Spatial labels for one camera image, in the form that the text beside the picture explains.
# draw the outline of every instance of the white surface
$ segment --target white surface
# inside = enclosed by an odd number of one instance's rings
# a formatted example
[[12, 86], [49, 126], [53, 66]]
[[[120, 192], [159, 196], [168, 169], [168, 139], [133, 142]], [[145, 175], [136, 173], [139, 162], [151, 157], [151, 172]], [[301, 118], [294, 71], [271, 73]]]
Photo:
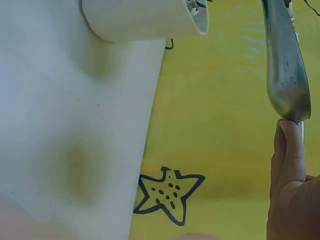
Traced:
[[208, 9], [192, 17], [186, 0], [82, 0], [82, 6], [94, 32], [115, 43], [206, 34], [209, 27]]
[[80, 5], [0, 3], [0, 194], [79, 239], [124, 240], [165, 41], [104, 42]]

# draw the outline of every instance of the metal spoon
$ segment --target metal spoon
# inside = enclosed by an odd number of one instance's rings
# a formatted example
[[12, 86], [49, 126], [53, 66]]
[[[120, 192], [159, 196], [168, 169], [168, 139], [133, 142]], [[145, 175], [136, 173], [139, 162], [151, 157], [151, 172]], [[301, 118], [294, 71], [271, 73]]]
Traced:
[[275, 111], [295, 122], [305, 140], [311, 116], [307, 73], [298, 39], [283, 0], [262, 0], [267, 48], [267, 93]]

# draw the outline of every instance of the star outline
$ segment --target star outline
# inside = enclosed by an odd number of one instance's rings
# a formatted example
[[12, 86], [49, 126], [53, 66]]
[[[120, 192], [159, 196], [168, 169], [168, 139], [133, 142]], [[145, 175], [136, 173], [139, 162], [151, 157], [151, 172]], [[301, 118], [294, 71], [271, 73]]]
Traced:
[[182, 227], [186, 224], [186, 216], [187, 216], [187, 199], [190, 197], [190, 195], [202, 184], [202, 182], [205, 180], [205, 176], [201, 174], [188, 174], [188, 175], [181, 175], [180, 170], [173, 170], [175, 177], [177, 180], [181, 179], [197, 179], [196, 183], [191, 187], [191, 189], [182, 197], [180, 197], [181, 203], [182, 203], [182, 209], [183, 209], [183, 217], [182, 221], [177, 220], [169, 211], [169, 209], [166, 207], [163, 203], [158, 203], [157, 205], [140, 210], [140, 208], [150, 199], [150, 195], [148, 194], [148, 191], [142, 181], [142, 179], [147, 179], [153, 182], [157, 183], [163, 183], [167, 178], [167, 171], [171, 171], [170, 168], [163, 166], [161, 167], [161, 171], [163, 172], [162, 178], [156, 179], [144, 174], [140, 174], [138, 185], [140, 186], [142, 193], [144, 194], [143, 200], [138, 204], [138, 206], [133, 210], [133, 213], [135, 214], [150, 214], [153, 213], [159, 209], [162, 209], [164, 213], [167, 215], [167, 217], [176, 225]]

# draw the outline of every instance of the black wire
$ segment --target black wire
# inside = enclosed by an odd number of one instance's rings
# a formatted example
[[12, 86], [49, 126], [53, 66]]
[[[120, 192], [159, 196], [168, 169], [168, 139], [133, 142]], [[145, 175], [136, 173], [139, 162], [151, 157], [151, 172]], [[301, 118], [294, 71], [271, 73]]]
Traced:
[[165, 49], [166, 49], [166, 50], [172, 50], [172, 49], [174, 49], [174, 39], [171, 38], [170, 40], [171, 40], [171, 47], [170, 47], [170, 46], [165, 46]]
[[304, 2], [308, 5], [309, 8], [311, 8], [315, 12], [315, 14], [317, 14], [320, 17], [320, 14], [318, 13], [318, 11], [314, 9], [312, 6], [310, 6], [310, 4], [308, 3], [308, 0], [304, 0]]

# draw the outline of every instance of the yellow fabric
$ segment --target yellow fabric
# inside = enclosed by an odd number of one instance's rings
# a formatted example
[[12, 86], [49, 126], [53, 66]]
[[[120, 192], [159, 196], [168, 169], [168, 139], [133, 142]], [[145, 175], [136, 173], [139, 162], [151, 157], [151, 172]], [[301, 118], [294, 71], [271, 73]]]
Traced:
[[[320, 10], [319, 1], [309, 3]], [[312, 116], [306, 122], [307, 171], [317, 175], [320, 17], [302, 0], [294, 1], [294, 13], [312, 101]], [[185, 232], [222, 240], [265, 239], [278, 116], [266, 92], [262, 4], [214, 0], [209, 17], [208, 35], [175, 39], [174, 50], [165, 52], [141, 168], [142, 175], [155, 179], [162, 177], [161, 167], [167, 167], [181, 175], [203, 175], [205, 180], [186, 200], [183, 226], [162, 209], [133, 214], [130, 240], [167, 240]], [[158, 197], [165, 201], [166, 194], [172, 198], [175, 189], [168, 187], [169, 182], [159, 186], [164, 195], [156, 189], [143, 207], [156, 204]], [[180, 182], [181, 191], [186, 191], [195, 180]], [[135, 207], [143, 198], [138, 187]]]

